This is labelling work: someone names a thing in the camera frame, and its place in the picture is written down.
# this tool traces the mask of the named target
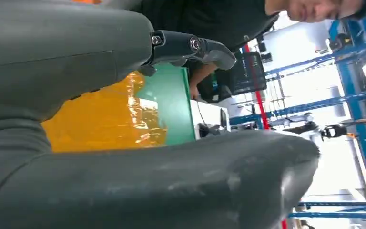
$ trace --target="cable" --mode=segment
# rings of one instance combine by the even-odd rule
[[[200,110],[200,103],[198,102],[198,100],[195,100],[197,102],[197,107],[198,107],[198,113],[200,113],[200,117],[201,117],[201,120],[203,121],[204,125],[207,126],[207,124],[205,123],[204,121],[204,118],[203,118],[203,115],[201,114],[201,110]]]

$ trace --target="person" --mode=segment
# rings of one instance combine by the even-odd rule
[[[366,16],[366,0],[143,0],[132,11],[145,15],[156,30],[190,33],[219,41],[238,51],[272,26],[278,13],[291,20],[320,22],[324,19]],[[214,72],[213,64],[189,66],[190,96],[197,98],[197,85]]]

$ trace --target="red pole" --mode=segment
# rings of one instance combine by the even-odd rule
[[[250,52],[248,44],[245,45],[244,51],[245,51],[245,53]],[[256,72],[255,72],[254,68],[252,67],[252,65],[250,65],[249,68],[252,71],[252,75],[254,76],[254,79],[255,79],[254,83],[257,84]],[[263,108],[262,95],[260,94],[260,91],[256,91],[256,99],[257,99],[257,103],[259,104],[260,115],[262,116],[263,128],[268,130],[269,129],[269,123],[267,121],[266,112],[264,111],[264,108]]]

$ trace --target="blue metal rack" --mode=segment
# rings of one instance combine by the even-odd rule
[[[338,35],[337,26],[333,24],[329,30],[330,39],[335,39]],[[362,42],[366,42],[366,19],[356,22],[356,21],[348,21],[346,22],[346,27],[349,29],[350,36],[354,42],[354,45],[359,46]],[[353,73],[355,63],[341,63],[338,64],[338,69],[340,72],[340,77],[342,80],[343,88],[345,91],[345,95],[351,95],[358,93],[358,89],[355,88],[355,83],[353,81]],[[353,119],[360,119],[363,117],[362,107],[359,102],[357,101],[350,101],[348,102],[348,106],[350,108],[350,113]],[[366,162],[366,126],[364,125],[357,125],[356,126],[357,134],[360,136],[359,144],[361,147],[361,151],[364,155],[364,159]]]
[[[308,103],[308,104],[288,107],[286,109],[268,112],[268,113],[266,113],[266,115],[267,115],[267,118],[271,118],[273,116],[289,115],[289,114],[294,114],[294,113],[299,113],[299,112],[306,112],[306,111],[310,111],[310,110],[314,110],[314,109],[318,109],[318,108],[342,104],[343,102],[357,102],[357,101],[363,100],[363,99],[366,99],[366,92],[360,92],[360,93],[356,93],[356,94],[347,95],[344,97],[336,97],[336,98],[325,99],[325,100],[312,102],[312,103]],[[259,114],[234,117],[234,118],[230,119],[230,124],[237,125],[237,124],[241,124],[241,123],[247,123],[250,121],[255,121],[259,118],[260,118]]]
[[[366,201],[364,202],[300,202],[299,206],[319,206],[319,207],[357,207],[344,209],[336,212],[293,212],[289,218],[359,218],[366,219]]]
[[[347,102],[351,116],[354,120],[358,120],[363,117],[363,111],[360,104],[360,100],[366,99],[366,91],[361,92],[355,88],[355,83],[353,82],[352,74],[355,73],[356,62],[360,58],[366,55],[366,19],[359,22],[349,21],[346,22],[350,36],[353,41],[353,46],[343,48],[333,54],[317,57],[304,62],[292,64],[286,67],[277,68],[266,72],[266,75],[273,77],[267,78],[268,82],[279,80],[285,76],[292,74],[308,71],[315,69],[317,67],[336,64],[340,73],[341,81],[345,91],[345,96],[326,99],[322,101],[312,102],[308,104],[302,104],[298,106],[288,107],[281,110],[275,110],[266,113],[268,118],[273,116],[289,115],[294,113],[306,112],[313,109],[318,109],[322,107],[333,106],[337,104],[342,104]],[[335,40],[338,35],[338,27],[340,26],[340,21],[334,21],[329,30],[329,35],[331,40]],[[304,66],[305,68],[296,70],[292,73],[287,73],[282,75],[281,73],[285,70],[292,68]],[[232,125],[237,125],[241,123],[247,123],[250,121],[260,122],[259,114],[252,114],[242,117],[234,117],[230,119]],[[358,141],[361,147],[362,154],[366,163],[366,126],[356,125],[356,131],[359,136]],[[292,217],[324,217],[324,218],[361,218],[366,219],[366,202],[301,202],[300,206],[345,206],[345,207],[355,207],[351,209],[344,209],[339,212],[294,212],[289,215]]]

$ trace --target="blue steel frame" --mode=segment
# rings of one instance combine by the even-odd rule
[[[364,202],[300,202],[299,206],[324,206],[324,207],[333,207],[333,206],[344,206],[344,207],[356,207],[351,209],[344,209],[337,212],[293,212],[289,214],[289,218],[360,218],[366,219],[366,201]]]
[[[340,25],[339,21],[335,21],[332,23],[332,26],[329,29],[329,35],[330,35],[331,40],[336,39],[336,37],[338,35],[339,25]],[[347,25],[350,30],[350,36],[354,42],[354,46],[341,49],[333,54],[314,58],[314,59],[300,62],[297,64],[292,64],[292,65],[289,65],[289,66],[286,66],[283,68],[274,69],[269,72],[266,72],[266,75],[280,73],[281,71],[284,71],[284,70],[287,70],[290,68],[294,68],[294,67],[298,67],[298,66],[307,65],[307,64],[313,64],[313,63],[321,64],[321,63],[324,63],[329,60],[337,61],[339,57],[347,56],[347,58],[351,58],[351,57],[353,57],[353,55],[357,55],[357,54],[365,51],[366,50],[366,19],[364,19],[360,22],[349,21],[349,22],[347,22]],[[267,117],[269,118],[273,115],[286,115],[286,114],[290,114],[290,113],[304,112],[304,111],[313,110],[313,109],[317,109],[317,108],[321,108],[321,107],[336,105],[336,104],[347,101],[348,106],[350,108],[350,113],[351,113],[352,118],[354,120],[364,118],[362,109],[360,107],[358,100],[366,99],[366,95],[364,95],[364,93],[356,91],[356,89],[354,87],[352,75],[351,75],[352,73],[355,73],[354,69],[352,68],[352,67],[354,67],[355,63],[339,61],[336,64],[338,66],[340,77],[341,77],[341,80],[343,83],[345,97],[338,97],[338,98],[333,98],[333,99],[328,99],[328,100],[322,100],[322,101],[313,102],[313,103],[309,103],[309,104],[303,104],[300,106],[289,107],[289,108],[279,110],[279,111],[273,111],[273,112],[267,113]],[[281,76],[272,78],[270,80],[275,80],[278,78],[281,78]],[[236,125],[236,124],[246,123],[246,122],[250,122],[250,121],[258,121],[258,120],[260,120],[260,115],[253,114],[253,115],[231,118],[230,122],[232,125]],[[366,126],[365,125],[356,125],[356,131],[359,136],[358,141],[359,141],[359,144],[360,144],[360,147],[361,147],[361,150],[364,155],[365,162],[366,162]]]
[[[325,100],[312,102],[312,103],[308,103],[308,104],[288,107],[288,108],[285,108],[282,110],[271,111],[271,112],[266,113],[266,115],[267,115],[267,118],[271,118],[273,116],[289,115],[289,114],[294,114],[294,113],[299,113],[299,112],[306,112],[306,111],[310,111],[310,110],[314,110],[314,109],[318,109],[318,108],[342,104],[343,102],[358,103],[359,100],[364,100],[364,99],[366,99],[366,92],[360,92],[360,93],[350,94],[350,95],[343,96],[343,97],[325,99]],[[241,124],[241,123],[247,123],[250,121],[257,121],[258,119],[260,119],[259,114],[251,114],[251,115],[246,115],[246,116],[241,116],[241,117],[234,117],[234,118],[231,118],[229,121],[230,121],[231,125],[237,125],[237,124]]]
[[[349,28],[350,36],[355,43],[354,45],[359,46],[360,42],[366,41],[366,19],[362,20],[360,23],[355,21],[346,22],[346,25]],[[332,24],[331,29],[329,30],[330,39],[334,40],[338,35],[338,24]],[[340,73],[340,77],[343,83],[343,88],[345,91],[345,95],[356,94],[357,91],[353,84],[352,73],[353,73],[353,65],[347,63],[340,63],[337,65]],[[350,109],[350,113],[353,119],[357,120],[363,117],[363,112],[360,107],[358,101],[349,101],[348,106]],[[361,147],[361,151],[364,155],[364,159],[366,161],[366,126],[357,125],[356,126],[357,134],[359,135],[359,144]]]

